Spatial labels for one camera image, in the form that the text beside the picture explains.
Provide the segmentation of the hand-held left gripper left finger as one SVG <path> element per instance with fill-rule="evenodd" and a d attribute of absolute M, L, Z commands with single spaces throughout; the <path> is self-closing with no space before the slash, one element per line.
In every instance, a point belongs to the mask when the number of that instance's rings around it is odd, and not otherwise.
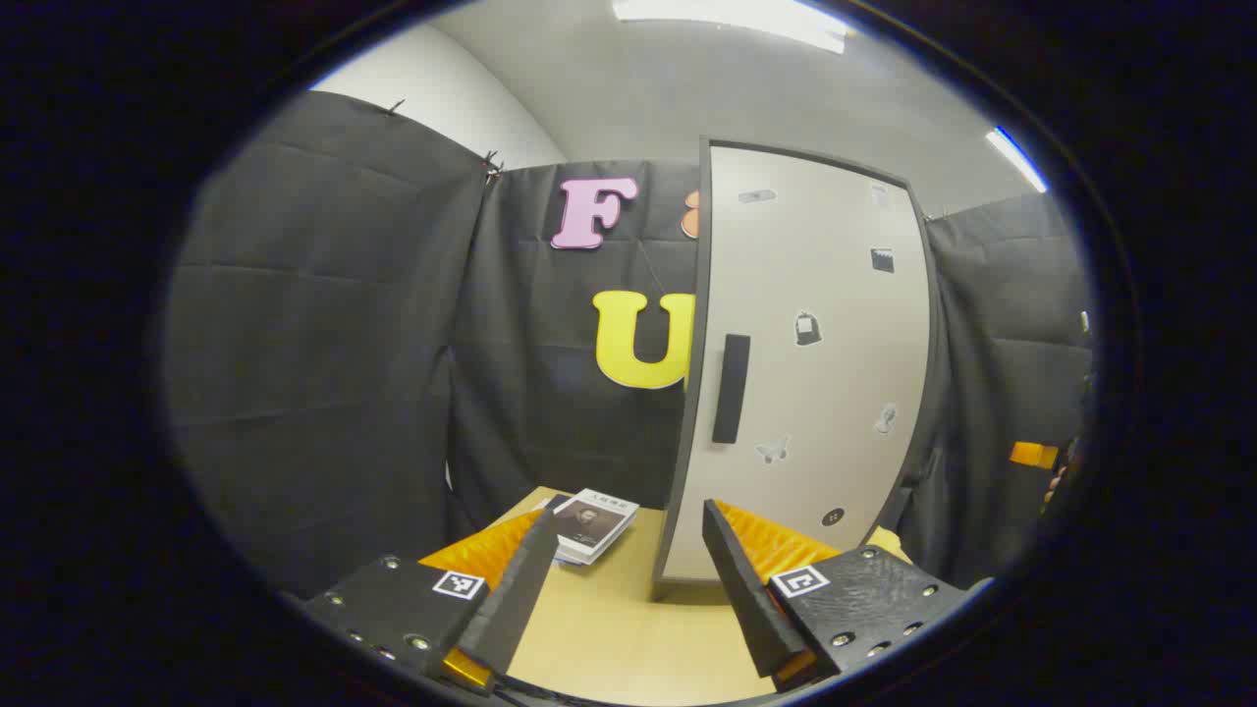
<path fill-rule="evenodd" d="M 490 693 L 517 655 L 557 546 L 554 515 L 541 507 L 426 559 L 376 559 L 300 611 L 398 676 Z"/>

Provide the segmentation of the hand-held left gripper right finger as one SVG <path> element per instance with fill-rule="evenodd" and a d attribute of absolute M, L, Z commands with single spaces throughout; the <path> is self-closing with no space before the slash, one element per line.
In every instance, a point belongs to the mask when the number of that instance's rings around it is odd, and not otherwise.
<path fill-rule="evenodd" d="M 973 600 L 879 543 L 837 551 L 719 499 L 701 536 L 750 662 L 781 693 L 903 653 Z"/>

